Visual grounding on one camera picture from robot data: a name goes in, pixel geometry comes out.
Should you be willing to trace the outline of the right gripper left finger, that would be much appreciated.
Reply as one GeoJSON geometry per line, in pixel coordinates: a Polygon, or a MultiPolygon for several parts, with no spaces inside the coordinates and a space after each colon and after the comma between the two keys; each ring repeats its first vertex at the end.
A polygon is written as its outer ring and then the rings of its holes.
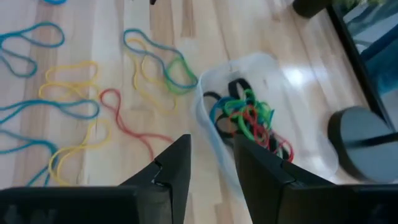
{"type": "Polygon", "coordinates": [[[183,224],[191,156],[184,134],[120,185],[0,190],[0,224],[183,224]]]}

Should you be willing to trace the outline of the green plant in black pot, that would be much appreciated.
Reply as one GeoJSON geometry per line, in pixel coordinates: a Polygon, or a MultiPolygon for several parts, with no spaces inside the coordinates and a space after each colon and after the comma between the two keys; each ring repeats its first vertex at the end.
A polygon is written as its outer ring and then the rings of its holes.
{"type": "Polygon", "coordinates": [[[328,6],[344,6],[351,8],[358,4],[381,4],[385,0],[294,0],[292,7],[294,11],[305,18],[312,18],[328,6]]]}

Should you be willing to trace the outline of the red rubber band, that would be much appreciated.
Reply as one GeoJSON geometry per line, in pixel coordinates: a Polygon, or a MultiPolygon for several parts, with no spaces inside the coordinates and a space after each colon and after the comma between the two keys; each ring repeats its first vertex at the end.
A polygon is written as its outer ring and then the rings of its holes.
{"type": "Polygon", "coordinates": [[[283,160],[292,162],[294,159],[294,150],[291,143],[279,136],[276,133],[272,133],[269,141],[270,151],[280,157],[283,160]]]}
{"type": "Polygon", "coordinates": [[[165,135],[162,135],[162,134],[157,134],[157,133],[137,133],[137,132],[134,132],[131,129],[129,129],[125,125],[125,123],[123,121],[123,118],[122,118],[122,116],[120,114],[122,98],[121,98],[121,93],[120,93],[119,90],[117,90],[115,88],[107,88],[107,89],[103,90],[99,94],[99,101],[105,108],[109,109],[113,113],[116,126],[118,127],[118,129],[121,132],[123,132],[124,134],[127,134],[128,136],[130,136],[130,137],[132,137],[134,139],[137,139],[138,141],[143,143],[143,145],[145,145],[145,147],[149,151],[150,159],[152,161],[155,158],[154,150],[153,150],[150,142],[146,138],[157,138],[157,139],[161,139],[161,140],[163,140],[165,142],[168,142],[168,143],[173,143],[174,140],[171,137],[168,137],[168,136],[165,136],[165,135]],[[112,93],[116,97],[116,103],[115,103],[114,106],[105,102],[104,98],[105,98],[105,96],[108,93],[112,93]]]}
{"type": "Polygon", "coordinates": [[[259,122],[258,110],[253,106],[244,106],[239,111],[232,112],[228,119],[235,122],[237,130],[235,134],[243,134],[249,140],[262,147],[269,147],[270,135],[264,125],[259,122]]]}

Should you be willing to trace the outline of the white globe lamp, black base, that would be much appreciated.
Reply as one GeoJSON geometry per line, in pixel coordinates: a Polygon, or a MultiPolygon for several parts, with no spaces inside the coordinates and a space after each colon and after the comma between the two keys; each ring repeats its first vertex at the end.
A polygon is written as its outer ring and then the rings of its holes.
{"type": "Polygon", "coordinates": [[[398,131],[376,113],[360,106],[337,111],[327,135],[349,175],[374,183],[398,181],[398,131]]]}

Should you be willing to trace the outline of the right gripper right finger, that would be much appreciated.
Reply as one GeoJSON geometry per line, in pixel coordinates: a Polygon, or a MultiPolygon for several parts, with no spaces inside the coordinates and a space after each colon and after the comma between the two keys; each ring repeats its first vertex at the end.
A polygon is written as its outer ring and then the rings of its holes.
{"type": "Polygon", "coordinates": [[[398,184],[336,185],[242,135],[234,158],[253,224],[398,224],[398,184]]]}

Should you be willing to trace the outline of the green rubber band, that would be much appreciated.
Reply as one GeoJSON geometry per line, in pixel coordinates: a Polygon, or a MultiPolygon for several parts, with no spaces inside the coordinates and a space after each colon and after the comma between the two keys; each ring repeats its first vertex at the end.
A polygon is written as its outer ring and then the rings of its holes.
{"type": "Polygon", "coordinates": [[[265,101],[259,101],[252,90],[247,89],[243,93],[243,100],[228,100],[222,107],[223,112],[247,138],[265,144],[270,138],[275,110],[265,101]]]}
{"type": "Polygon", "coordinates": [[[176,94],[176,95],[184,95],[187,94],[188,92],[192,91],[198,84],[198,78],[197,76],[192,72],[190,67],[188,66],[186,60],[181,57],[175,57],[166,67],[166,72],[167,75],[165,76],[165,84],[167,88],[169,89],[170,92],[176,94]],[[179,87],[176,84],[172,83],[171,79],[171,69],[172,67],[177,64],[181,63],[183,67],[183,71],[188,75],[189,80],[192,82],[192,84],[188,88],[182,88],[179,87]]]}

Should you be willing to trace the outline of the clear plastic bin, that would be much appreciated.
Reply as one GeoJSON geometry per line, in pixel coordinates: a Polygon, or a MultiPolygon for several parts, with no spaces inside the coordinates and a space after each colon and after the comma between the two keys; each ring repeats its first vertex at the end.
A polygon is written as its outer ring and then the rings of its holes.
{"type": "Polygon", "coordinates": [[[210,121],[210,104],[203,99],[206,91],[226,93],[227,84],[236,78],[243,78],[254,88],[260,99],[276,109],[276,119],[272,125],[283,136],[293,142],[298,150],[294,164],[324,179],[335,174],[338,159],[329,140],[323,134],[322,126],[313,121],[313,115],[299,98],[296,89],[286,79],[277,60],[265,53],[254,53],[204,72],[198,79],[195,91],[196,105],[193,112],[197,116],[202,134],[206,136],[218,161],[228,187],[237,197],[243,193],[235,169],[234,157],[210,121]]]}

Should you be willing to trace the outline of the wide black rubber band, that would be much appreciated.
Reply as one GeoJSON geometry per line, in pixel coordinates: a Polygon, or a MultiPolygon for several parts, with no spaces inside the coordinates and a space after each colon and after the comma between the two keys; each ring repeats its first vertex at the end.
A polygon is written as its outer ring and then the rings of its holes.
{"type": "MultiPolygon", "coordinates": [[[[221,97],[219,94],[217,94],[217,93],[215,93],[215,92],[213,92],[213,91],[207,91],[207,92],[205,92],[205,93],[203,94],[203,96],[204,96],[204,97],[212,97],[212,98],[214,98],[216,101],[217,101],[217,98],[221,97]]],[[[220,135],[220,137],[221,137],[222,139],[229,139],[229,138],[232,138],[232,137],[233,137],[233,134],[232,134],[232,133],[228,133],[228,132],[222,131],[222,130],[219,128],[219,126],[217,125],[217,123],[216,123],[216,124],[213,124],[213,125],[214,125],[215,129],[217,130],[218,134],[220,135]]]]}
{"type": "Polygon", "coordinates": [[[228,83],[228,92],[230,97],[234,99],[240,99],[238,93],[238,85],[241,86],[243,90],[251,90],[251,85],[244,78],[237,78],[228,83]]]}

